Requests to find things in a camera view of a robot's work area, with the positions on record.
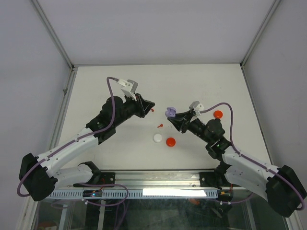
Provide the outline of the purple charging case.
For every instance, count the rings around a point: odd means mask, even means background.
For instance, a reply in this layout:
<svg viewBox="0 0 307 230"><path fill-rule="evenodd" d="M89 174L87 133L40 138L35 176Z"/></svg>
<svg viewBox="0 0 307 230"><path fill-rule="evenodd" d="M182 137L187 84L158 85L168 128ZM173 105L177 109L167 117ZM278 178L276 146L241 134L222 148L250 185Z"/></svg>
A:
<svg viewBox="0 0 307 230"><path fill-rule="evenodd" d="M165 115L166 117L176 117L176 109L174 107L167 107L166 111L165 111Z"/></svg>

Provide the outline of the red charging case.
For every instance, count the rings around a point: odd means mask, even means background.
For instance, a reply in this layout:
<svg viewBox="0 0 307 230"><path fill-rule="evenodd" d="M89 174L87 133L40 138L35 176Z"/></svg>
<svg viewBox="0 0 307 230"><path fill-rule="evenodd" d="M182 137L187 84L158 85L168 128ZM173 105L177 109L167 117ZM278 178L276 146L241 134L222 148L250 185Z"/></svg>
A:
<svg viewBox="0 0 307 230"><path fill-rule="evenodd" d="M176 140L172 137L166 139L166 145L169 147L173 147L176 144Z"/></svg>
<svg viewBox="0 0 307 230"><path fill-rule="evenodd" d="M223 117L223 112L220 111L220 110L216 110L216 111L214 111L213 116L215 118L221 119Z"/></svg>

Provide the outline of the white charging case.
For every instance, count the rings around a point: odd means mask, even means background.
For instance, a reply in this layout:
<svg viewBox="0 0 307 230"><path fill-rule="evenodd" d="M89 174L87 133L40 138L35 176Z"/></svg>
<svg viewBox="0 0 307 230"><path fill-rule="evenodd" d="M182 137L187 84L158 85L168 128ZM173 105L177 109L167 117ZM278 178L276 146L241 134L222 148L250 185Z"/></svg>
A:
<svg viewBox="0 0 307 230"><path fill-rule="evenodd" d="M162 142L162 140L163 140L163 136L161 135L161 134L154 134L154 136L153 136L153 141L155 142L155 143L161 143Z"/></svg>

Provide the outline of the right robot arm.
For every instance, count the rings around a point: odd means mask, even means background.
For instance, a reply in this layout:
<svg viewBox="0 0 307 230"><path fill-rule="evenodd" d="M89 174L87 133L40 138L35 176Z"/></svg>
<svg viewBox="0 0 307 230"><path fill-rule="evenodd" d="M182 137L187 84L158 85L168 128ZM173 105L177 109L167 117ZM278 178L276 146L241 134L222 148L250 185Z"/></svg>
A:
<svg viewBox="0 0 307 230"><path fill-rule="evenodd" d="M177 113L173 107L167 108L165 115L179 132L189 131L206 142L209 155L220 162L214 174L217 184L243 187L262 197L283 217L288 218L294 211L305 208L307 192L294 170L241 152L224 137L220 119L211 119L205 124L193 110Z"/></svg>

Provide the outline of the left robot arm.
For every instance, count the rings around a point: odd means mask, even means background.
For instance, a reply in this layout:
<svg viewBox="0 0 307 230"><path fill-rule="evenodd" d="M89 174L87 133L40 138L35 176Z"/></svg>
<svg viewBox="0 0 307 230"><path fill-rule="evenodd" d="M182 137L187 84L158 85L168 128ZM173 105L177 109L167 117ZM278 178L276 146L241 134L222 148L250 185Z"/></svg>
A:
<svg viewBox="0 0 307 230"><path fill-rule="evenodd" d="M48 197L55 189L69 184L99 184L101 172L91 161L77 167L63 166L87 149L98 146L116 133L116 128L133 116L145 118L155 106L139 93L136 98L109 97L99 114L75 135L68 143L34 156L28 153L22 158L19 172L19 187L24 186L34 201Z"/></svg>

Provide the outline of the small green-lit circuit board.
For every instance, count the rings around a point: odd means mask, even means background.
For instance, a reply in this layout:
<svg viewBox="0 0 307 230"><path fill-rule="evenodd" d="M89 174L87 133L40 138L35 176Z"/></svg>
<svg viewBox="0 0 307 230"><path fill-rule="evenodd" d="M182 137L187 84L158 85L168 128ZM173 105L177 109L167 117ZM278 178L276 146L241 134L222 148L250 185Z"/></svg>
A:
<svg viewBox="0 0 307 230"><path fill-rule="evenodd" d="M85 190L83 192L83 197L102 197L103 191L102 190Z"/></svg>

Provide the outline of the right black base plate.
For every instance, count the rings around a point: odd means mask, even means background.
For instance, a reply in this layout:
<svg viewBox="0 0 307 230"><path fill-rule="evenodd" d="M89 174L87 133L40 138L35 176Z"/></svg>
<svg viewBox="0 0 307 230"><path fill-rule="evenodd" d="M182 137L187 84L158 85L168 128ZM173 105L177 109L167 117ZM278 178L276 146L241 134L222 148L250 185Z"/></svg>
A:
<svg viewBox="0 0 307 230"><path fill-rule="evenodd" d="M200 187L216 187L216 176L214 172L199 173Z"/></svg>

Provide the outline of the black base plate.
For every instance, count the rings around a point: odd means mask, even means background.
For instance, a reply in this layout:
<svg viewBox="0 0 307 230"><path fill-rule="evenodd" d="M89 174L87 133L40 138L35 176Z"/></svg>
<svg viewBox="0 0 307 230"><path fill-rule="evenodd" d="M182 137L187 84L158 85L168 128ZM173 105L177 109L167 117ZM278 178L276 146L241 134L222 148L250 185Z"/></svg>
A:
<svg viewBox="0 0 307 230"><path fill-rule="evenodd" d="M200 187L216 187L216 176L214 172L199 173Z"/></svg>
<svg viewBox="0 0 307 230"><path fill-rule="evenodd" d="M110 187L114 187L116 180L116 173L115 172L101 172L96 184L99 187L102 185L108 184Z"/></svg>

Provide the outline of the aluminium front rail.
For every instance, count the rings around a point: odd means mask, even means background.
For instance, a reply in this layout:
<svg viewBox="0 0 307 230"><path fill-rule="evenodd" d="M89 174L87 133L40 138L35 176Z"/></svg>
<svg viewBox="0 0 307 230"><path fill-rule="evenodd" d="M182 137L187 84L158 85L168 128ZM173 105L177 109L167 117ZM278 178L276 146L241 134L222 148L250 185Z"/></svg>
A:
<svg viewBox="0 0 307 230"><path fill-rule="evenodd" d="M115 172L115 184L121 184L129 189L142 188L209 188L228 190L231 184L218 179L216 187L200 187L199 173L213 172L213 170L101 170L101 172ZM97 185L98 179L91 183Z"/></svg>

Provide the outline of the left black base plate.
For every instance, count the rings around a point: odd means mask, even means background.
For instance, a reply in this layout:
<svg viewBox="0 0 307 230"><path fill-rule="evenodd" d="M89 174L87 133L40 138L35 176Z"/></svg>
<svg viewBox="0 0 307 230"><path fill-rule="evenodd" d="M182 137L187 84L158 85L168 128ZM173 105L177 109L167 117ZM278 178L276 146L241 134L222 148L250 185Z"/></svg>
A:
<svg viewBox="0 0 307 230"><path fill-rule="evenodd" d="M114 187L116 180L116 173L115 172L101 172L96 184L99 187L102 185L108 184L110 187Z"/></svg>

